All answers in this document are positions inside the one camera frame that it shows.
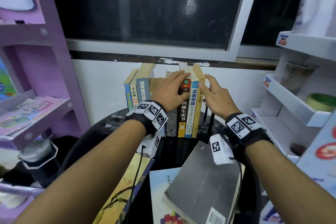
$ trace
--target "right hand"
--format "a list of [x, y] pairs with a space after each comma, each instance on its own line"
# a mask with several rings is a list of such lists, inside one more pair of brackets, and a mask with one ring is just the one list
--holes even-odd
[[206, 74], [205, 77], [210, 82], [210, 89], [202, 82], [199, 82], [198, 86], [205, 96], [205, 99], [203, 99], [205, 105], [208, 106], [215, 115], [225, 120], [230, 114], [241, 112], [233, 102], [228, 89], [223, 89], [219, 86], [216, 78], [210, 74]]

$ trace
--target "magazine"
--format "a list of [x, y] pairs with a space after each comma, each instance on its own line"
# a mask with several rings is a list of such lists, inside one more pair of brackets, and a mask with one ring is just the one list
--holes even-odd
[[60, 105], [64, 99], [37, 97], [27, 99], [9, 112], [0, 116], [0, 135], [7, 136], [35, 123], [39, 118]]

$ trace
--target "black round table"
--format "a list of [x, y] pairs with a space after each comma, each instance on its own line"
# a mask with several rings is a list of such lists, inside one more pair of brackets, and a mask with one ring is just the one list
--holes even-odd
[[[108, 135], [114, 132], [124, 122], [127, 112], [127, 108], [115, 112], [100, 120], [89, 130], [87, 130], [78, 139], [78, 141], [74, 144], [74, 146], [67, 154], [58, 172], [58, 175], [61, 175], [61, 173], [68, 169], [73, 163], [75, 163], [78, 159], [80, 159], [87, 152], [93, 149]], [[216, 134], [216, 131], [222, 130], [224, 128], [224, 125], [222, 123], [217, 120], [213, 120], [211, 133], [208, 134], [210, 116], [207, 115], [205, 121], [203, 119], [204, 113], [201, 112], [197, 138], [163, 137], [158, 145], [155, 157], [153, 158], [155, 160], [155, 163], [152, 166], [151, 170], [153, 171], [182, 167], [183, 163], [186, 161], [186, 159], [200, 140], [208, 143], [208, 137], [210, 135]], [[241, 215], [238, 218], [235, 217], [234, 223], [251, 223], [251, 221], [249, 221], [249, 216], [256, 209], [255, 188], [255, 180], [251, 174], [251, 171], [246, 168], [243, 176], [243, 183], [241, 185], [241, 193], [239, 196], [238, 206], [241, 212], [248, 214]], [[129, 223], [137, 223], [138, 216], [147, 216], [146, 219], [148, 220], [148, 222], [146, 223], [153, 222], [149, 177], [146, 178], [145, 182], [143, 183], [132, 203], [132, 216], [130, 216], [129, 218]]]

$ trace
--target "cable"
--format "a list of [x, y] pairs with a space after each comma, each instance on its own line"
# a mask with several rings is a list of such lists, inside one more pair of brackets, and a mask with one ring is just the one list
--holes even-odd
[[238, 199], [239, 199], [239, 194], [240, 194], [240, 190], [242, 188], [242, 183], [243, 183], [243, 171], [242, 171], [242, 166], [240, 164], [240, 162], [238, 160], [236, 160], [235, 158], [232, 158], [232, 157], [229, 157], [229, 159], [234, 159], [235, 161], [237, 161], [238, 165], [239, 165], [239, 170], [240, 170], [240, 184], [239, 184], [239, 189], [238, 189], [238, 195], [237, 195], [237, 198], [236, 198], [236, 202], [234, 203], [234, 207], [233, 207], [233, 212], [230, 216], [230, 219], [229, 221], [227, 222], [227, 224], [231, 224], [231, 221], [232, 221], [232, 218], [233, 216], [235, 215], [235, 209], [237, 207], [237, 204], [238, 204]]
[[141, 166], [141, 160], [142, 160], [142, 154], [144, 153], [144, 149], [146, 148], [146, 146], [142, 146], [141, 147], [141, 156], [140, 156], [140, 162], [139, 162], [139, 166], [138, 166], [138, 170], [136, 171], [135, 174], [135, 178], [134, 178], [134, 182], [133, 182], [133, 186], [132, 186], [132, 191], [131, 191], [131, 196], [129, 198], [129, 207], [128, 207], [128, 214], [127, 214], [127, 220], [126, 220], [126, 224], [128, 224], [128, 218], [131, 215], [131, 205], [132, 205], [132, 197], [133, 197], [133, 192], [134, 192], [134, 187], [135, 187], [135, 182], [137, 180], [137, 176], [140, 170], [140, 166]]

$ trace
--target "wrist strap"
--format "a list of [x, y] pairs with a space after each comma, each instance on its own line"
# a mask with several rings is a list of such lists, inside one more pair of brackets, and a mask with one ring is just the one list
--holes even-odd
[[251, 145], [260, 140], [274, 144], [267, 136], [262, 125], [246, 113], [233, 113], [225, 120], [229, 137], [242, 146]]
[[146, 100], [126, 114], [127, 120], [137, 120], [146, 128], [146, 135], [155, 134], [167, 122], [166, 110], [159, 102]]

